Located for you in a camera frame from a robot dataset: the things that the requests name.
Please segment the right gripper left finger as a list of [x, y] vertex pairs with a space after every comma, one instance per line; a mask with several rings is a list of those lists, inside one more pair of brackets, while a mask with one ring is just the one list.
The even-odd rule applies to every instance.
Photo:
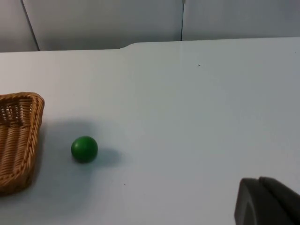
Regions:
[[235, 223], [237, 225], [294, 225], [278, 201], [258, 179], [241, 179], [234, 211]]

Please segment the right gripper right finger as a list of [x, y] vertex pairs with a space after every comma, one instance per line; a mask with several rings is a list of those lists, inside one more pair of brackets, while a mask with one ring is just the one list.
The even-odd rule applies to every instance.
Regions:
[[277, 179], [260, 177], [259, 182], [278, 201], [295, 225], [300, 224], [300, 195]]

